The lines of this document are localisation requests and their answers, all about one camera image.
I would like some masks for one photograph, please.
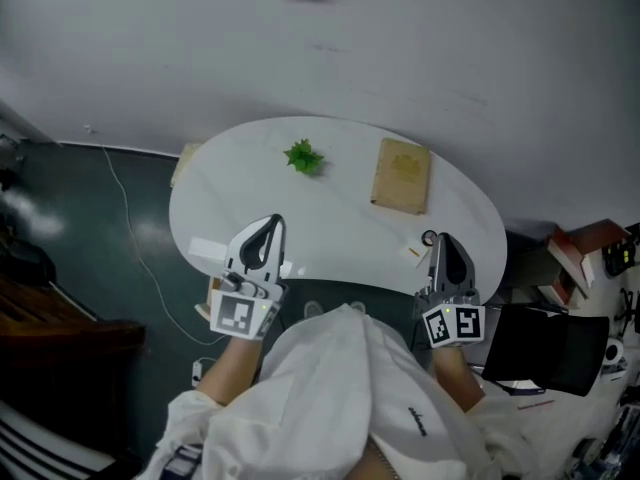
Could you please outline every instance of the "person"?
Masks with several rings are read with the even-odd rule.
[[[195,391],[169,404],[142,480],[535,479],[508,397],[485,396],[459,348],[435,378],[362,303],[311,301],[265,356],[231,338]]]

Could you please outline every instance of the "white table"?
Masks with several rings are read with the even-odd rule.
[[[244,226],[272,213],[286,222],[282,277],[326,279],[413,294],[427,283],[399,251],[427,229],[446,231],[475,264],[483,301],[507,258],[504,226],[489,198],[433,154],[427,213],[409,215],[369,202],[380,141],[411,142],[366,124],[323,117],[265,119],[236,126],[201,146],[174,186],[171,232],[191,265],[216,276],[225,247]],[[284,151],[308,138],[325,156],[322,175],[287,166]]]

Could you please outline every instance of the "brown notebook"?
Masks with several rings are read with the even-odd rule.
[[[429,162],[428,149],[396,139],[383,139],[371,202],[401,212],[425,213]]]

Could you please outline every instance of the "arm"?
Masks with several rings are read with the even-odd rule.
[[[224,353],[202,378],[196,391],[220,405],[229,405],[251,387],[261,351],[262,341],[231,338]]]
[[[484,391],[467,366],[462,349],[458,347],[435,349],[433,364],[438,384],[464,412],[471,410],[484,397]]]

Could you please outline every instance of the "dark green floor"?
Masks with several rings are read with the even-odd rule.
[[[191,365],[217,357],[224,342],[205,347],[188,340],[163,313],[128,235],[122,194],[104,153],[95,148],[24,146],[19,180],[0,194],[0,209],[15,217],[18,235],[42,247],[56,265],[58,284],[104,319],[127,318],[147,327],[144,351],[128,372],[131,449],[146,459],[160,438],[168,402],[190,389]],[[207,278],[180,255],[169,229],[169,180],[176,160],[110,152],[127,189],[141,253],[157,276],[167,306],[190,333],[213,336],[193,309],[206,298]],[[307,300],[326,309],[361,300],[372,316],[410,339],[411,297],[388,290],[325,281],[291,281],[282,309],[286,325],[302,317]],[[266,340],[280,333],[274,324]]]

